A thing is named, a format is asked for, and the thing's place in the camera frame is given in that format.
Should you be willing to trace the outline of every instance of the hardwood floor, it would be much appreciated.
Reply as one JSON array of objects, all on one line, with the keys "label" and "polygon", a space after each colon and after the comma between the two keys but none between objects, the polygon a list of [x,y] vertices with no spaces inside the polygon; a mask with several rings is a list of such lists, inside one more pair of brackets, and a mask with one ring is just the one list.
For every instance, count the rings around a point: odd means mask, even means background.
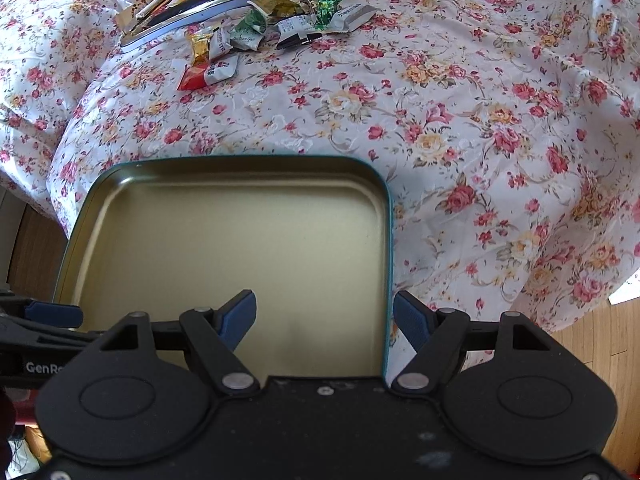
[{"label": "hardwood floor", "polygon": [[[28,207],[9,269],[12,289],[50,300],[65,247],[62,229]],[[605,456],[635,472],[640,463],[640,300],[607,302],[554,337],[612,387],[618,422]]]}]

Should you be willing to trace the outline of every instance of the floral tablecloth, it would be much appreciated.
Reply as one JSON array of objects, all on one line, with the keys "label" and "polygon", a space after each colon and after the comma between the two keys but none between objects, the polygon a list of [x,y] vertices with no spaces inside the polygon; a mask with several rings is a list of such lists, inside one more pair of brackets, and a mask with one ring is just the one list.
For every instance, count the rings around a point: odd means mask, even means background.
[{"label": "floral tablecloth", "polygon": [[128,1],[0,4],[2,183],[67,233],[120,162],[349,155],[390,187],[394,288],[433,307],[554,330],[640,266],[640,0],[366,0],[357,32],[191,93],[184,30],[117,49]]}]

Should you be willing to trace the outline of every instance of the metal tray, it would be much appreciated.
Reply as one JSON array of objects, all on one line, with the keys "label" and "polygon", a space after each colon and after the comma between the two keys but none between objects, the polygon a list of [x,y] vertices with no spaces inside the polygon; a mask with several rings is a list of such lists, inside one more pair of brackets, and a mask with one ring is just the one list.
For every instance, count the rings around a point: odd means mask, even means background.
[{"label": "metal tray", "polygon": [[388,341],[390,210],[384,181],[352,158],[115,166],[86,198],[55,300],[82,308],[82,330],[104,330],[128,312],[177,319],[250,288],[257,320],[236,354],[260,380],[377,375]]}]

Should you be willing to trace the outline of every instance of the red candy wrapper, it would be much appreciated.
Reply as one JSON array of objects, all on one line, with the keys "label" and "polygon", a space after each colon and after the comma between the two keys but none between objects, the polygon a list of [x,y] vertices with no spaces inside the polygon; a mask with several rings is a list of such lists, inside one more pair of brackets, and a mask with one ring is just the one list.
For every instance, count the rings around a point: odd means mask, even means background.
[{"label": "red candy wrapper", "polygon": [[219,59],[212,63],[200,63],[188,66],[178,85],[178,90],[197,90],[205,86],[211,86],[225,79],[229,79],[236,73],[238,67],[238,54]]}]

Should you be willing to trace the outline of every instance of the blue gripper pad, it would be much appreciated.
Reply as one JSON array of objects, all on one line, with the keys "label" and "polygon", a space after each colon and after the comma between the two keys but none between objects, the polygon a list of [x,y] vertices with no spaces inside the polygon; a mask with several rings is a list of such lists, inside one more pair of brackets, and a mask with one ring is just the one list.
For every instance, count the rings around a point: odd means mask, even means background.
[{"label": "blue gripper pad", "polygon": [[402,291],[394,298],[394,320],[417,352],[431,336],[427,316],[434,316],[434,313],[412,296],[413,301],[410,301],[406,295],[407,293]]},{"label": "blue gripper pad", "polygon": [[24,309],[25,319],[59,328],[78,328],[82,325],[84,315],[75,305],[60,305],[32,301]]},{"label": "blue gripper pad", "polygon": [[255,294],[250,290],[243,290],[216,310],[215,329],[227,348],[236,349],[254,324],[255,315]]}]

